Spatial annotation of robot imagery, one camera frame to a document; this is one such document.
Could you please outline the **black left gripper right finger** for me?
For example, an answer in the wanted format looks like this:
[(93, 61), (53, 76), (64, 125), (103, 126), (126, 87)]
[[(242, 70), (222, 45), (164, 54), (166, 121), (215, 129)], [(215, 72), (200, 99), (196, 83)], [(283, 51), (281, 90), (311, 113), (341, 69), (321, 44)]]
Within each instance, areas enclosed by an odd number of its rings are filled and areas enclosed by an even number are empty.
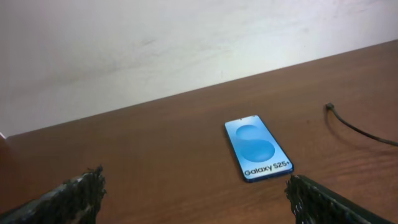
[(285, 194), (296, 223), (390, 224), (304, 175), (291, 175)]

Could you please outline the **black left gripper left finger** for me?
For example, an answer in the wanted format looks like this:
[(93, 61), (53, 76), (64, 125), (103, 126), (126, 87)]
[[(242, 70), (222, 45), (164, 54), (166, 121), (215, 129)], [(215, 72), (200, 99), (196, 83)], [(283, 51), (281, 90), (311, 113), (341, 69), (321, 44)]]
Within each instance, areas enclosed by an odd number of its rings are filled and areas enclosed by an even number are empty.
[(96, 223), (106, 194), (103, 167), (66, 180), (39, 198), (1, 214), (1, 223)]

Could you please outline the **blue Galaxy smartphone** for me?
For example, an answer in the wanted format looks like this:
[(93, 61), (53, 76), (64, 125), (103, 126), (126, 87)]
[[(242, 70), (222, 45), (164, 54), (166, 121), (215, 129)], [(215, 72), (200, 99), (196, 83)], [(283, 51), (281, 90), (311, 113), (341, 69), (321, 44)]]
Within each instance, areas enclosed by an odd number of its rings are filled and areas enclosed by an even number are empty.
[(293, 162), (258, 115), (228, 121), (224, 128), (246, 182), (294, 171)]

